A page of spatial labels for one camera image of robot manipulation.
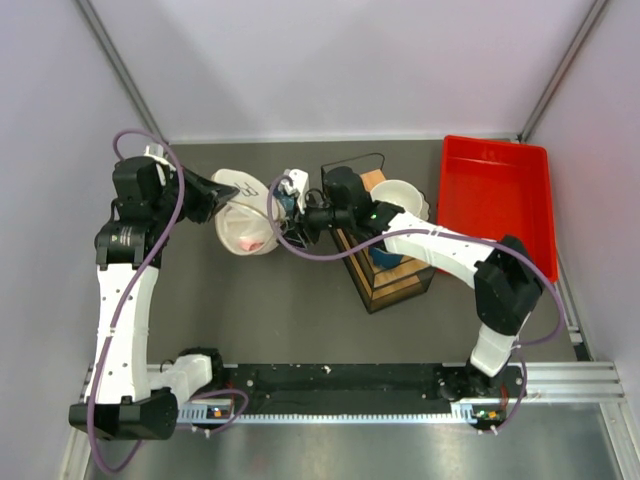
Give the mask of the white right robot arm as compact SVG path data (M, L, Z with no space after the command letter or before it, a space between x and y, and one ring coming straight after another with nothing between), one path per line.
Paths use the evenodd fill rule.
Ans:
M481 396L502 385L520 330L548 282L518 238L470 237L424 221L399 205L373 199L361 176L345 166L323 174L319 195L312 194L306 172L286 171L269 187L267 208L281 209L283 220L268 216L272 229L300 257L315 260L308 246L321 232L340 230L356 239L353 253L381 248L470 287L481 326L468 360L467 384Z

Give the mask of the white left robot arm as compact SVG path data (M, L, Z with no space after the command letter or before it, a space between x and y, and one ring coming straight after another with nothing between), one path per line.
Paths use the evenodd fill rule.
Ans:
M101 440L166 440L180 407L200 391L216 396L227 374L219 351L194 347L160 372L147 367L150 306L162 251L176 223L202 224L239 190L153 155L116 163L116 197L95 237L100 313L95 371L71 426Z

